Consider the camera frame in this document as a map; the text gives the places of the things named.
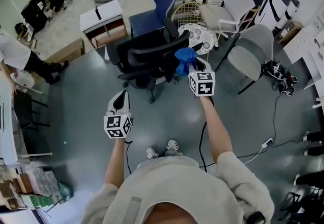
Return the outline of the black side chair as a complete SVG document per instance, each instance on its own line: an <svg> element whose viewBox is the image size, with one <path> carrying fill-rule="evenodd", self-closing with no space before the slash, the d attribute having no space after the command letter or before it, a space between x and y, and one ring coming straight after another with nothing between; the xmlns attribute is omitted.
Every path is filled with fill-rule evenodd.
<svg viewBox="0 0 324 224"><path fill-rule="evenodd" d="M38 131L38 128L32 127L32 125L50 127L49 124L35 122L33 120L33 114L36 114L36 112L32 109L32 103L48 107L46 104L32 99L32 97L27 93L19 90L16 92L14 96L14 111L21 129Z"/></svg>

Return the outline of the person's right forearm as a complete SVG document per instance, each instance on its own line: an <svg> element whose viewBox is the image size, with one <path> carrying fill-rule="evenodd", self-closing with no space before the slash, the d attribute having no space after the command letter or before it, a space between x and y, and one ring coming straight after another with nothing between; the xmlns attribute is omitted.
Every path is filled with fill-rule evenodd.
<svg viewBox="0 0 324 224"><path fill-rule="evenodd" d="M233 152L231 139L209 97L199 98L205 113L211 154L213 161L217 163L221 154Z"/></svg>

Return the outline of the person's right white sneaker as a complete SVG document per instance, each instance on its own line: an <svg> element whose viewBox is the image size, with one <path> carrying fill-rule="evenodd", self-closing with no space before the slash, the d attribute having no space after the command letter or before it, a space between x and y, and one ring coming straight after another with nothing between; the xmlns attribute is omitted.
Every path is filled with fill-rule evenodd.
<svg viewBox="0 0 324 224"><path fill-rule="evenodd" d="M178 149L179 149L179 146L177 144L177 142L173 139L169 140L168 141L168 144L166 146L167 150L168 151L174 151L174 152L177 152Z"/></svg>

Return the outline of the black cabinet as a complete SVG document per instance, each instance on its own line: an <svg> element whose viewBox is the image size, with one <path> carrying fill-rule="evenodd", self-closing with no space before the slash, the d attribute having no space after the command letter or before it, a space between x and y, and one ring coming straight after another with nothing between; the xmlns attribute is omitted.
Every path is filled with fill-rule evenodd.
<svg viewBox="0 0 324 224"><path fill-rule="evenodd" d="M47 17L36 4L35 0L30 0L21 11L22 17L31 25L35 32L41 31L47 22Z"/></svg>

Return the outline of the white shelf cabinet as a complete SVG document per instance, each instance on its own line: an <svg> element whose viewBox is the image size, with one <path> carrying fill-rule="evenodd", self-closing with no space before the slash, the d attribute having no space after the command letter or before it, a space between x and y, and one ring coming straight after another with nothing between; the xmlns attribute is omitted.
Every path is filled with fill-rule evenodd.
<svg viewBox="0 0 324 224"><path fill-rule="evenodd" d="M305 62L311 74L305 88L314 85L318 94L324 92L324 5L283 50L292 64L300 59Z"/></svg>

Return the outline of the person's white sneaker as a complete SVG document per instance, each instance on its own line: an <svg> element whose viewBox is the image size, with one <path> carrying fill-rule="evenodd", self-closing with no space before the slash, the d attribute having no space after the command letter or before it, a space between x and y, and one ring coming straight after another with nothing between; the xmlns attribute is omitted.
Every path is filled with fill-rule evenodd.
<svg viewBox="0 0 324 224"><path fill-rule="evenodd" d="M147 150L146 150L146 155L147 155L147 158L150 160L150 159L156 159L159 157L159 154L156 152L156 150L152 147L149 147Z"/></svg>
<svg viewBox="0 0 324 224"><path fill-rule="evenodd" d="M179 146L177 144L177 142L173 139L169 140L168 141L168 144L166 146L167 150L168 151L174 151L174 152L177 152L178 149L179 149Z"/></svg>

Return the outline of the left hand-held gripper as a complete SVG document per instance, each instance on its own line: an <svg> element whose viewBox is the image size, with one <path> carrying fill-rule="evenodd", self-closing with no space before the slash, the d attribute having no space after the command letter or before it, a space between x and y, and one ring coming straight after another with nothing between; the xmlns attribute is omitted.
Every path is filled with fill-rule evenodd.
<svg viewBox="0 0 324 224"><path fill-rule="evenodd" d="M126 138L132 126L130 99L126 90L118 92L108 103L104 131L110 139Z"/></svg>

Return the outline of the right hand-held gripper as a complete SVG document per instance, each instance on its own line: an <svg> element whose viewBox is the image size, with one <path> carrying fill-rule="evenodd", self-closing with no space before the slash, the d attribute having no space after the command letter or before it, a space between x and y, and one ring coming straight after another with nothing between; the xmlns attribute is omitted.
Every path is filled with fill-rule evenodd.
<svg viewBox="0 0 324 224"><path fill-rule="evenodd" d="M215 91L215 72L205 60L196 57L195 64L189 65L189 87L195 96L213 96Z"/></svg>

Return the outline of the black office chair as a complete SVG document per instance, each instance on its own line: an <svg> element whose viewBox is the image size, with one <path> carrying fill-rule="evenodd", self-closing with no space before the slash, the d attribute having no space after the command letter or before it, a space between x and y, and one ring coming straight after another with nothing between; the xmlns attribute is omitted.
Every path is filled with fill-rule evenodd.
<svg viewBox="0 0 324 224"><path fill-rule="evenodd" d="M123 87L148 90L149 103L155 102L154 90L160 82L178 83L176 68L180 61L175 53L189 47L189 30L179 33L170 19L165 19L164 24L168 40L162 30L154 30L107 48L111 63L121 72L117 78L123 80Z"/></svg>

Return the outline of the person's beige sweatshirt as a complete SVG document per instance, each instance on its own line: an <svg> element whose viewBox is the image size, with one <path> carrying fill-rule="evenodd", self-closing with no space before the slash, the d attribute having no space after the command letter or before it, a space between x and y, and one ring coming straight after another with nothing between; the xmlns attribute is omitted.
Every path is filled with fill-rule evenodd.
<svg viewBox="0 0 324 224"><path fill-rule="evenodd" d="M255 212L270 224L274 213L267 187L226 152L212 175L186 156L147 160L120 188L105 184L88 202L80 224L143 224L159 203L184 209L197 224L246 224Z"/></svg>

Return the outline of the white desk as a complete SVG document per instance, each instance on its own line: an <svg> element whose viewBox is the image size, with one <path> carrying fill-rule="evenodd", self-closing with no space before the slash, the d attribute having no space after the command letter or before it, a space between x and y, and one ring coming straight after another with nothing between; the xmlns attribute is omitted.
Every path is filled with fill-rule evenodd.
<svg viewBox="0 0 324 224"><path fill-rule="evenodd" d="M14 166L32 157L52 156L53 153L29 154L22 129L14 111L11 86L0 84L0 158L5 165Z"/></svg>

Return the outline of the blue cloth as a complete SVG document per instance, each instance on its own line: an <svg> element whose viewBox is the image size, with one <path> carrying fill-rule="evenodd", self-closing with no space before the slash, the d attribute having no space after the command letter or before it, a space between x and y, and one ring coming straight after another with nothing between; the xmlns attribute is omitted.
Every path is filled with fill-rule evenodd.
<svg viewBox="0 0 324 224"><path fill-rule="evenodd" d="M185 47L175 52L175 57L179 60L179 65L176 69L177 74L181 76L187 76L189 74L189 66L196 66L196 58L198 54L194 48Z"/></svg>

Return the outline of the navy blue plastic chair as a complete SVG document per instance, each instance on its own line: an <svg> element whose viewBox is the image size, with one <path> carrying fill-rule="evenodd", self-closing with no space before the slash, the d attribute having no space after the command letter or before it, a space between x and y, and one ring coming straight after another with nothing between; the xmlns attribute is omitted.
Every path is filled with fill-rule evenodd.
<svg viewBox="0 0 324 224"><path fill-rule="evenodd" d="M170 19L176 0L153 1L155 9L129 17L132 38L165 28L164 21Z"/></svg>

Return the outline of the white plastic bag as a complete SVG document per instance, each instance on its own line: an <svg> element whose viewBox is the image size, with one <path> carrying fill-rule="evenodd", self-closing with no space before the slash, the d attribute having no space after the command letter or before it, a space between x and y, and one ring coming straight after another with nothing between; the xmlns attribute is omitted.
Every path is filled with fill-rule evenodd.
<svg viewBox="0 0 324 224"><path fill-rule="evenodd" d="M14 70L14 80L24 87L32 88L34 86L34 78L25 70Z"/></svg>

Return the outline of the pile of black cabled devices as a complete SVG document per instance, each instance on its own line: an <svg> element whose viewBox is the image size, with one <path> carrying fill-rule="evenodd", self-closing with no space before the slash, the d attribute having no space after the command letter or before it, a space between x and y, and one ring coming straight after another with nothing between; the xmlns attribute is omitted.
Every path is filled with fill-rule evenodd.
<svg viewBox="0 0 324 224"><path fill-rule="evenodd" d="M274 78L272 83L273 91L279 91L280 94L285 93L287 96L294 94L294 85L298 82L298 79L291 75L287 68L279 62L271 60L261 65L261 75Z"/></svg>

